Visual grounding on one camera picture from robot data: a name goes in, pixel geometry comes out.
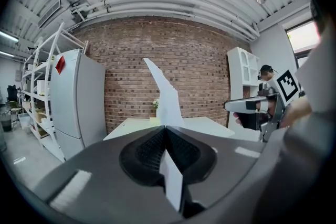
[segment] red sticker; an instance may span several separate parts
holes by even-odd
[[[62,56],[62,57],[58,60],[57,65],[55,66],[55,68],[56,68],[58,74],[61,74],[62,69],[63,69],[64,66],[65,66],[65,60],[64,60],[64,57]]]

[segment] brick wall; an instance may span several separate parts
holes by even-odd
[[[108,132],[126,118],[155,116],[152,102],[159,90],[144,57],[179,92],[182,117],[206,116],[226,126],[227,51],[250,51],[248,43],[210,26],[161,17],[110,20],[78,29],[75,36],[88,40],[88,56],[106,66]]]

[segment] shelving unit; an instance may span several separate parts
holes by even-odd
[[[78,48],[82,49],[84,53],[86,51],[87,42],[84,43],[70,33],[66,32],[63,29],[63,26],[64,23],[60,25],[57,32],[52,34],[48,39],[41,43],[33,52],[33,54],[25,61],[23,66],[24,74],[22,78],[22,84],[24,84],[27,80],[30,80],[30,92],[23,91],[22,96],[22,98],[24,98],[24,95],[30,96],[32,111],[30,112],[29,110],[25,109],[34,122],[34,127],[31,126],[30,130],[34,134],[36,139],[38,139],[41,146],[44,146],[62,162],[65,161],[64,155],[59,144],[57,143],[55,137],[55,128],[53,127],[51,122],[52,115],[49,112],[50,106],[53,105],[50,104],[50,95],[38,95],[34,92],[34,87],[37,84],[38,79],[50,81],[51,69],[54,64],[52,60],[53,56]],[[34,58],[33,69],[30,71],[25,71],[27,63],[31,61],[32,58]],[[51,89],[48,90],[48,83],[45,83],[44,93],[48,94],[50,91]],[[44,102],[46,112],[43,113],[43,115],[46,117],[46,121],[38,122],[38,120],[36,119],[36,108],[34,102],[35,99]],[[38,132],[39,127],[46,132],[45,135],[40,135],[40,133]]]
[[[230,70],[230,98],[231,100],[243,98],[243,87],[250,88],[250,96],[256,96],[260,81],[258,80],[258,63],[259,58],[255,55],[236,47],[227,53]],[[259,131],[244,129],[236,123],[233,112],[229,115],[228,128],[237,134],[246,134],[248,136],[259,135]]]

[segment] concrete floor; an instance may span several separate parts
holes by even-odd
[[[22,130],[17,123],[11,132],[4,132],[7,149],[3,152],[9,166],[13,169],[17,178],[30,190],[50,171],[61,164],[48,150],[40,146],[40,143],[28,129]],[[18,159],[24,161],[14,164]]]

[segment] white refrigerator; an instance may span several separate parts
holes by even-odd
[[[55,68],[61,57],[65,65]],[[65,159],[106,136],[105,67],[79,49],[57,55],[50,80],[50,105],[56,139]]]

